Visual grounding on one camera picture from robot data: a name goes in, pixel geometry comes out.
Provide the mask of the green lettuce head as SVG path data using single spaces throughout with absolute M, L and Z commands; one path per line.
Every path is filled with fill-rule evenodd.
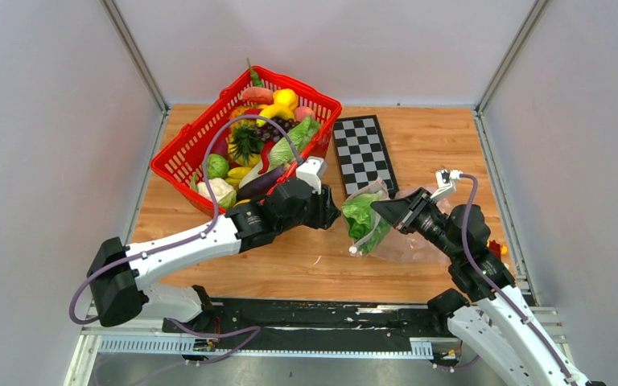
M 392 230 L 391 226 L 371 208 L 371 204 L 387 199 L 386 194 L 361 192 L 347 199 L 342 214 L 352 239 L 349 252 L 354 256 L 370 254 Z

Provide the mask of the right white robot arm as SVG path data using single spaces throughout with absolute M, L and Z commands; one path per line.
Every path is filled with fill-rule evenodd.
M 558 349 L 514 276 L 488 248 L 490 230 L 480 206 L 467 203 L 444 214 L 419 188 L 371 207 L 394 229 L 418 233 L 450 260 L 455 288 L 428 302 L 432 332 L 461 339 L 508 385 L 594 383 Z

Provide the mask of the clear zip top bag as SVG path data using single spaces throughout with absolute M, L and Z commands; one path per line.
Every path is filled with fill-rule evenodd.
M 370 183 L 368 186 L 361 188 L 357 192 L 351 194 L 347 199 L 361 192 L 386 194 L 389 198 L 388 191 L 384 182 L 377 179 L 375 182 Z M 343 217 L 344 225 L 347 230 L 346 220 Z M 439 251 L 431 242 L 427 241 L 418 233 L 401 234 L 397 230 L 393 229 L 385 237 L 385 239 L 370 253 L 364 256 L 354 256 L 349 252 L 351 257 L 357 258 L 379 258 L 383 261 L 396 262 L 396 263 L 439 263 L 444 264 L 449 261 L 448 257 Z

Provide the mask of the red plastic basket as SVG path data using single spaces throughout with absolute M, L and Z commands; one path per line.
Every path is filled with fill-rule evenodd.
M 300 156 L 323 158 L 328 152 L 334 124 L 342 113 L 342 104 L 309 84 L 290 76 L 257 65 L 252 69 L 266 87 L 274 91 L 282 88 L 292 89 L 298 94 L 301 106 L 314 110 L 316 120 L 322 126 Z M 220 91 L 219 98 L 204 113 L 194 122 L 185 125 L 151 161 L 150 167 L 153 172 L 168 181 L 193 207 L 208 216 L 212 216 L 214 212 L 211 201 L 193 191 L 190 182 L 193 179 L 197 182 L 202 179 L 202 164 L 210 142 L 229 121 L 230 113 L 245 103 L 241 94 L 252 84 L 249 70 L 245 70 L 227 88 Z

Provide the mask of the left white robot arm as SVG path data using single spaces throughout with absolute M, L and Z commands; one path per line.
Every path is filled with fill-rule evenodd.
M 104 327 L 138 317 L 150 303 L 148 289 L 174 272 L 218 257 L 271 244 L 297 227 L 329 229 L 340 217 L 332 189 L 319 190 L 290 179 L 270 195 L 239 204 L 199 227 L 162 239 L 124 245 L 113 237 L 101 243 L 87 272 L 97 316 Z

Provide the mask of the orange toy pineapple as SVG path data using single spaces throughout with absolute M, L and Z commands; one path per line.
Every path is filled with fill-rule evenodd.
M 244 167 L 253 167 L 259 163 L 264 142 L 260 138 L 255 118 L 232 123 L 229 126 L 227 143 L 230 162 Z

